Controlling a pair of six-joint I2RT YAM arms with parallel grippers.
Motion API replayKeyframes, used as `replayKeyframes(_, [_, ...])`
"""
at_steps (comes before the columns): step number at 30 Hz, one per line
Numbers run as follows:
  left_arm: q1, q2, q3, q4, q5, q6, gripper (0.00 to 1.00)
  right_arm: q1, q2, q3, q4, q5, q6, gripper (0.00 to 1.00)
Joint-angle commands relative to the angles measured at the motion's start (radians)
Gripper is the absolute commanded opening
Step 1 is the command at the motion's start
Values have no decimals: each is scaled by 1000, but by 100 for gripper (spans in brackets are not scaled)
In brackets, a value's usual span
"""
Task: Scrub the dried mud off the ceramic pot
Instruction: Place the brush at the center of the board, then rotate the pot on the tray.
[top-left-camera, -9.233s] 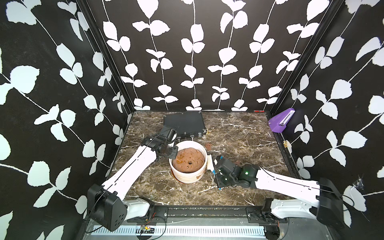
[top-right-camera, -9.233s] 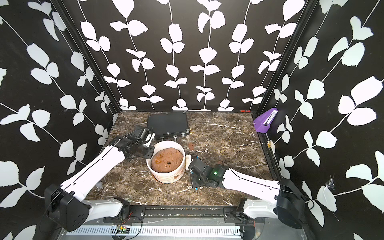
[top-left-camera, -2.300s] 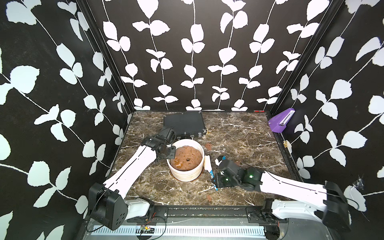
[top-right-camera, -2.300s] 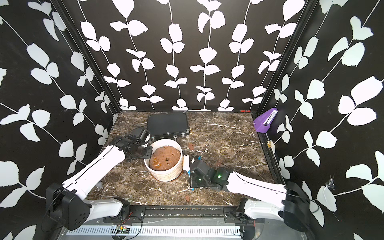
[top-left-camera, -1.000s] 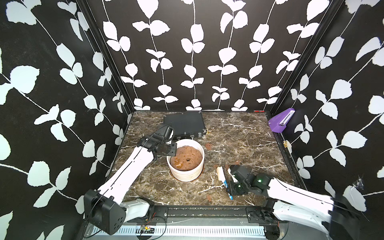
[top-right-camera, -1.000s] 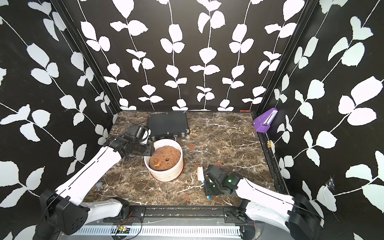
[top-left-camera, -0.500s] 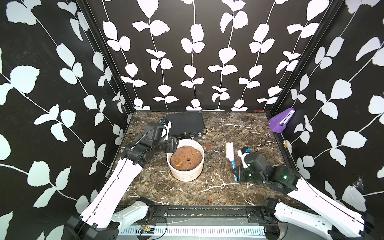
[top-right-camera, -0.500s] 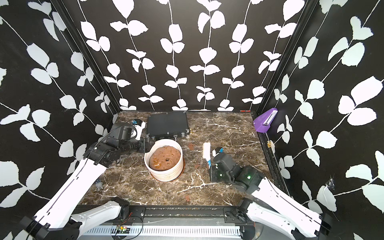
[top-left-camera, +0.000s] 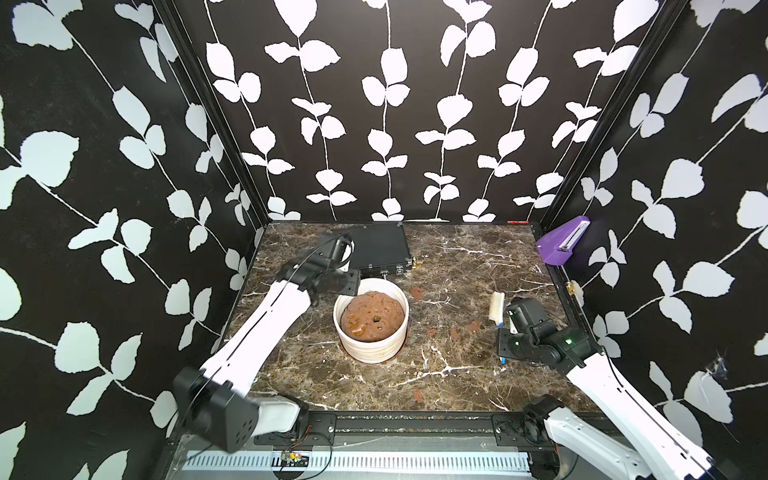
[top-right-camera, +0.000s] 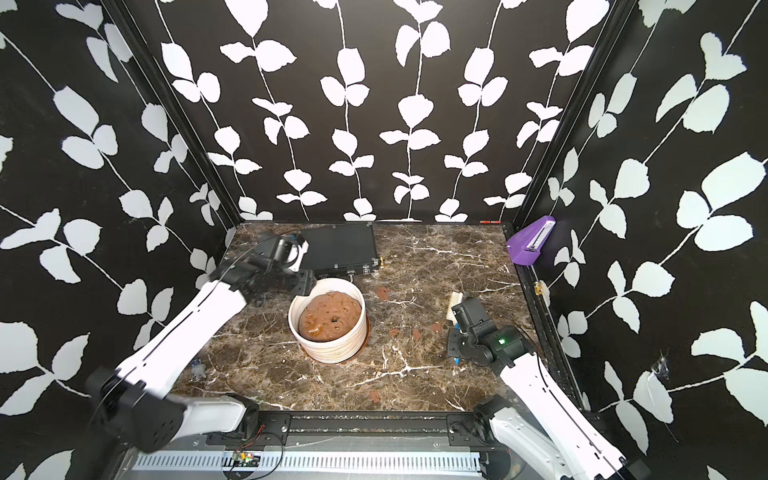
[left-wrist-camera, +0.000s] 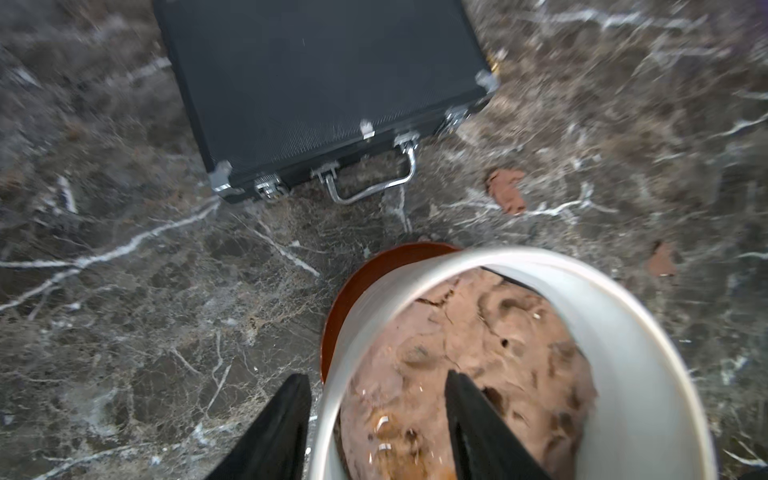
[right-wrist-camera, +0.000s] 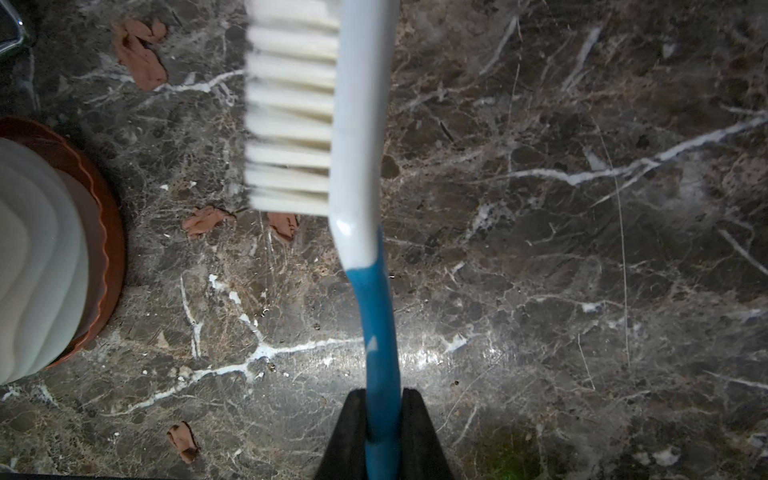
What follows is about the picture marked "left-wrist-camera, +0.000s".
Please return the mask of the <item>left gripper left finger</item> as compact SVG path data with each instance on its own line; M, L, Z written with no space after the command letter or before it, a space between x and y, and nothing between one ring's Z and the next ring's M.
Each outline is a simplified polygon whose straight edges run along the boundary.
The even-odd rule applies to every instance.
M207 480L296 480L303 474L312 393L290 375Z

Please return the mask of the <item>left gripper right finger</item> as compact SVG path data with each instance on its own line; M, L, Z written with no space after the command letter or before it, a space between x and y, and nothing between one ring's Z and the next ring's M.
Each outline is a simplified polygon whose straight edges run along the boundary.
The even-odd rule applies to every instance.
M549 477L467 375L449 371L444 395L459 480Z

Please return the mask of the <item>white ceramic pot with mud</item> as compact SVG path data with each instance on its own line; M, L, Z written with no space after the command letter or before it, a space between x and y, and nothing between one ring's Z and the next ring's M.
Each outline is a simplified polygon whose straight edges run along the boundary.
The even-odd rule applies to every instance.
M333 437L347 386L385 325L422 294L486 268L546 297L589 360L598 391L578 452L580 479L714 479L715 449L687 368L662 327L626 289L574 258L529 247L479 248L377 276L351 306L321 396L311 479L346 472Z

